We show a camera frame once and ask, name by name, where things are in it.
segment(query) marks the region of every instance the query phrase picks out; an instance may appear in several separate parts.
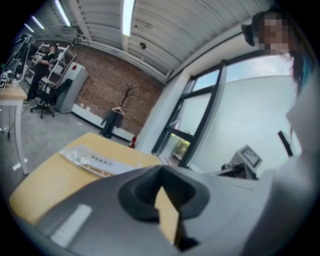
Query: wooden desk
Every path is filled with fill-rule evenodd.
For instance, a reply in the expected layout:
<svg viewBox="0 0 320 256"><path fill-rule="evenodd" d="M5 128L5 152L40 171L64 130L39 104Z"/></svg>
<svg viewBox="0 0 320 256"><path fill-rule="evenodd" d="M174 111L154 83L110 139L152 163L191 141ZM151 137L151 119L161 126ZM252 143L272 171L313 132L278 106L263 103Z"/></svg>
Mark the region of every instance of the wooden desk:
<svg viewBox="0 0 320 256"><path fill-rule="evenodd" d="M0 106L16 106L15 108L15 146L18 153L18 158L24 175L28 174L25 158L22 150L21 142L21 113L23 100L27 98L24 90L20 86L12 86L7 83L4 89L0 90ZM1 111L1 132L4 130L4 112Z"/></svg>
<svg viewBox="0 0 320 256"><path fill-rule="evenodd" d="M131 166L141 164L142 167L148 167L161 164L155 155L143 153L91 132L71 142L66 148L76 145L86 145L101 155ZM18 216L35 225L54 205L97 179L101 177L75 165L57 152L18 186L9 202Z"/></svg>

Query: ceiling light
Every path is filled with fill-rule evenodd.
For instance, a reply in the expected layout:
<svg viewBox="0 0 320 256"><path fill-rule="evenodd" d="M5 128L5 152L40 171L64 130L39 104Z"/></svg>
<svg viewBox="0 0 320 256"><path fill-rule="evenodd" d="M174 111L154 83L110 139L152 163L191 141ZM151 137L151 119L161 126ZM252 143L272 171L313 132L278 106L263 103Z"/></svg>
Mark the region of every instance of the ceiling light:
<svg viewBox="0 0 320 256"><path fill-rule="evenodd" d="M26 26L26 28L28 29L28 30L30 30L32 33L33 32L35 32L31 27L29 27L26 23L24 23L24 25Z"/></svg>
<svg viewBox="0 0 320 256"><path fill-rule="evenodd" d="M123 1L123 13L122 13L122 34L130 36L132 16L134 14L135 0Z"/></svg>
<svg viewBox="0 0 320 256"><path fill-rule="evenodd" d="M59 12L60 12L60 14L61 14L61 16L62 16L62 18L64 20L64 23L66 24L66 26L67 27L71 27L71 23L70 23L67 15L65 13L65 10L62 8L62 5L61 5L60 1L59 0L54 0L54 3L56 5L56 7L58 8L58 10L59 10Z"/></svg>
<svg viewBox="0 0 320 256"><path fill-rule="evenodd" d="M31 16L31 18L35 21L35 23L39 26L40 29L44 30L45 27L40 23L39 20L35 16Z"/></svg>

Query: white wall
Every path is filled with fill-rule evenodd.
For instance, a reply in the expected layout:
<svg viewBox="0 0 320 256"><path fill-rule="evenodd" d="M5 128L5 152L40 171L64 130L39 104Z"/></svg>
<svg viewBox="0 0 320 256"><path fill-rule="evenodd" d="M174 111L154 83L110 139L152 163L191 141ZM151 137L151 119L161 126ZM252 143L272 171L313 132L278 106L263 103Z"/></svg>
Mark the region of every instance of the white wall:
<svg viewBox="0 0 320 256"><path fill-rule="evenodd" d="M165 87L137 138L137 150L151 153L189 79L183 71Z"/></svg>
<svg viewBox="0 0 320 256"><path fill-rule="evenodd" d="M256 50L258 48L250 46L244 35L240 34L208 51L186 67L185 70L190 75L195 76L219 64L222 60L230 60Z"/></svg>
<svg viewBox="0 0 320 256"><path fill-rule="evenodd" d="M295 98L294 82L289 76L227 83L190 167L204 173L218 172L246 144L263 160L258 176L263 170L278 167L288 155L277 133L281 130L290 134L286 113Z"/></svg>

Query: coat rack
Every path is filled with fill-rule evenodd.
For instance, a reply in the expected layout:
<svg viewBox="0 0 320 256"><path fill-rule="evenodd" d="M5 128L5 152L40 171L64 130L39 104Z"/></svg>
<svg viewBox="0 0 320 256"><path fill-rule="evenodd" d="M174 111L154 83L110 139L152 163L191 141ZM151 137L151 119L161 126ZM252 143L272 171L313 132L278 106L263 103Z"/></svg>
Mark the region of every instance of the coat rack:
<svg viewBox="0 0 320 256"><path fill-rule="evenodd" d="M126 84L126 89L123 91L124 98L120 104L120 107L122 107L122 105L125 103L125 101L128 97L135 95L135 89L136 89L136 87L134 87L133 85L129 86Z"/></svg>

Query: fire extinguisher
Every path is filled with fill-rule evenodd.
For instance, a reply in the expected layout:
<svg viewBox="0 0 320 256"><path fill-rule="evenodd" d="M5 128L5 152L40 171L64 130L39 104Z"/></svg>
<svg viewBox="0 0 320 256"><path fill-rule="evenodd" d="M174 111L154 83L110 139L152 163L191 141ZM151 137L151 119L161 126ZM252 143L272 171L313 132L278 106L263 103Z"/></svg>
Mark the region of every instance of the fire extinguisher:
<svg viewBox="0 0 320 256"><path fill-rule="evenodd" d="M131 140L131 143L129 145L129 148L135 149L136 148L136 141L137 141L137 136L134 135L132 140Z"/></svg>

